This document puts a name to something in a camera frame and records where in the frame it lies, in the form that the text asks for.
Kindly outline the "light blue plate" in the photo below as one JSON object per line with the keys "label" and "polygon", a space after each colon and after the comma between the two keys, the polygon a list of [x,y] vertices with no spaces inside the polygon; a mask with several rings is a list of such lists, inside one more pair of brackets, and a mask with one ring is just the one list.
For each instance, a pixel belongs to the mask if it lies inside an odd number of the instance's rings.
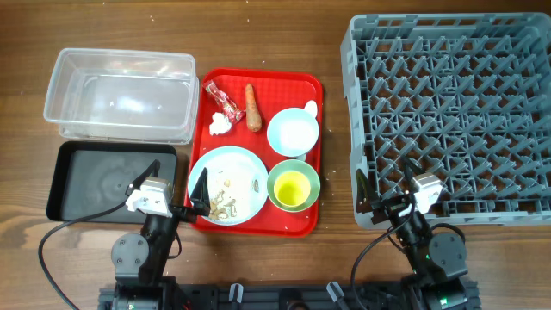
{"label": "light blue plate", "polygon": [[198,159],[189,173],[188,192],[193,191],[204,168],[207,168],[208,171],[208,184],[222,177],[239,178],[247,181],[256,179],[260,191],[256,200],[256,210],[243,220],[218,222],[209,219],[208,215],[204,217],[204,220],[219,226],[236,226],[252,219],[263,208],[268,199],[268,172],[264,163],[256,154],[238,146],[222,146],[207,152]]}

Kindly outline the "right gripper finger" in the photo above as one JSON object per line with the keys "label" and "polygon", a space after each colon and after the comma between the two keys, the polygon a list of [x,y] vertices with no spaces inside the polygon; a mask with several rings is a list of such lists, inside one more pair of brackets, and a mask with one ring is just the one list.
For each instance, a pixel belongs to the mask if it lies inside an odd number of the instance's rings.
{"label": "right gripper finger", "polygon": [[403,170],[406,181],[411,181],[414,177],[424,174],[424,170],[418,167],[408,157],[402,158],[402,164],[404,166]]}
{"label": "right gripper finger", "polygon": [[379,196],[361,169],[356,170],[356,186],[356,211],[359,214],[365,214],[377,209],[379,207]]}

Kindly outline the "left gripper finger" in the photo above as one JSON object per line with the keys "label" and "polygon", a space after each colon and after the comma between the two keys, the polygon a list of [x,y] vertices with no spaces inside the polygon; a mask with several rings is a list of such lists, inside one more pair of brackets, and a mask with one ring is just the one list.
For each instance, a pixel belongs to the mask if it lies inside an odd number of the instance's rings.
{"label": "left gripper finger", "polygon": [[197,215],[210,214],[210,197],[208,193],[208,171],[204,168],[197,179],[197,183],[190,195],[194,212]]}
{"label": "left gripper finger", "polygon": [[136,189],[139,189],[142,183],[148,178],[148,177],[157,177],[158,172],[160,169],[161,163],[159,160],[155,159],[148,168],[142,172],[139,176],[137,176],[126,189],[126,194],[131,195]]}

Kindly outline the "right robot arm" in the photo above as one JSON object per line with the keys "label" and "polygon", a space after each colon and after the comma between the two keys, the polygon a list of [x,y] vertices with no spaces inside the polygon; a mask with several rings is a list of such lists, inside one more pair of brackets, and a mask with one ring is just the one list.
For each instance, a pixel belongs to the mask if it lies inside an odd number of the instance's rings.
{"label": "right robot arm", "polygon": [[467,274],[466,238],[461,229],[447,223],[430,226],[424,215],[443,191],[443,182],[434,174],[403,157],[404,176],[409,183],[403,195],[382,199],[362,170],[356,171],[356,211],[371,213],[375,224],[387,221],[390,227],[367,245],[354,262],[350,286],[358,306],[366,309],[356,288],[356,272],[362,259],[383,239],[393,234],[413,274],[398,282],[398,298],[404,309],[467,308],[469,298],[461,277]]}

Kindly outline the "red candy wrapper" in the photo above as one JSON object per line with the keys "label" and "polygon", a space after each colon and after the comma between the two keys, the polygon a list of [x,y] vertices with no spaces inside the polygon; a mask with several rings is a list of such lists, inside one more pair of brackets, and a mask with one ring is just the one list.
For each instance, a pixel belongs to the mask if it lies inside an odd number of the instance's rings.
{"label": "red candy wrapper", "polygon": [[214,99],[224,116],[232,124],[239,123],[245,116],[244,110],[241,110],[237,104],[225,93],[220,90],[213,80],[208,80],[203,84],[207,94]]}

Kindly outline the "light blue bowl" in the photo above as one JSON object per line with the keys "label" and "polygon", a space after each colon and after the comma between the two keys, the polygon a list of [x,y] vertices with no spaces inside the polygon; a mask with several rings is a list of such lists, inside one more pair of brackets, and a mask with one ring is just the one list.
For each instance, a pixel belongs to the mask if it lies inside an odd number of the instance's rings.
{"label": "light blue bowl", "polygon": [[310,152],[319,139],[317,120],[303,108],[286,108],[268,124],[269,146],[287,158],[298,158]]}

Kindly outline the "white plastic spoon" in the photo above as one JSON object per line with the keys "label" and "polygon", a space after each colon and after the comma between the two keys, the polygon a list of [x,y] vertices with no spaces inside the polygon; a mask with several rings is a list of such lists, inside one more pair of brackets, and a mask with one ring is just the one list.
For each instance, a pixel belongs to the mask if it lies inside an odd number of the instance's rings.
{"label": "white plastic spoon", "polygon": [[306,155],[314,147],[319,137],[318,105],[314,100],[310,100],[303,110],[303,117],[300,119],[300,145],[303,153],[297,159],[305,161]]}

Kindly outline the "orange carrot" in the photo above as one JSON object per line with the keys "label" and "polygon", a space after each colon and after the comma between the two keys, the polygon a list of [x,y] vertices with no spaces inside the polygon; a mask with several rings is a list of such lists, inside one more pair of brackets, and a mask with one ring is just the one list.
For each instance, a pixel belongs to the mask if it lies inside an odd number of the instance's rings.
{"label": "orange carrot", "polygon": [[257,108],[255,92],[252,84],[245,86],[246,124],[253,133],[262,129],[262,118]]}

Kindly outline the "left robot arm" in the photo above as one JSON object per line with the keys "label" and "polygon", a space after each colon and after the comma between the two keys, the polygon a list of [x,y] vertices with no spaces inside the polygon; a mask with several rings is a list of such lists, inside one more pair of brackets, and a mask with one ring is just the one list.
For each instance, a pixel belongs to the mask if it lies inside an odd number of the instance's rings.
{"label": "left robot arm", "polygon": [[203,169],[192,191],[190,207],[173,205],[170,182],[158,177],[160,162],[155,160],[126,190],[125,205],[146,215],[139,233],[128,233],[113,245],[115,290],[100,299],[100,309],[190,309],[191,299],[164,267],[182,222],[195,223],[210,213],[208,171]]}

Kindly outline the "green bowl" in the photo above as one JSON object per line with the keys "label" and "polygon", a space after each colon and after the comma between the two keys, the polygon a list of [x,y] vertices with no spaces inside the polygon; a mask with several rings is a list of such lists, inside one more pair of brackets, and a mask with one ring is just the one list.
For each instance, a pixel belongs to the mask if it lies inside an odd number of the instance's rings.
{"label": "green bowl", "polygon": [[[276,199],[276,196],[274,194],[274,185],[275,185],[276,179],[286,171],[298,171],[306,175],[306,177],[308,178],[311,184],[311,192],[307,200],[296,208],[284,207]],[[307,210],[318,200],[319,193],[321,190],[321,183],[319,180],[318,173],[311,165],[297,159],[289,159],[289,160],[280,162],[279,164],[274,166],[273,169],[270,171],[268,175],[268,181],[267,181],[267,190],[268,190],[268,195],[270,200],[279,209],[290,213],[298,213],[298,212]]]}

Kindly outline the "white tissue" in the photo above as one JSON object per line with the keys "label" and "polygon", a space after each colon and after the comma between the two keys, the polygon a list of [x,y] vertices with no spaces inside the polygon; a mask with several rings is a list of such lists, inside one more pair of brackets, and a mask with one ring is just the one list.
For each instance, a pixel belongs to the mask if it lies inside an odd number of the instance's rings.
{"label": "white tissue", "polygon": [[212,115],[212,123],[209,125],[209,133],[212,136],[227,133],[231,129],[232,123],[226,115],[219,112]]}

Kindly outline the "yellow cup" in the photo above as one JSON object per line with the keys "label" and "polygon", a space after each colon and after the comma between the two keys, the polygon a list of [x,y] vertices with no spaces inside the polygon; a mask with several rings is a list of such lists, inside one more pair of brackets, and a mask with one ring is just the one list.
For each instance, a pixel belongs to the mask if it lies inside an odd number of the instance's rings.
{"label": "yellow cup", "polygon": [[286,208],[298,207],[307,200],[310,192],[310,181],[296,170],[286,171],[275,180],[275,198]]}

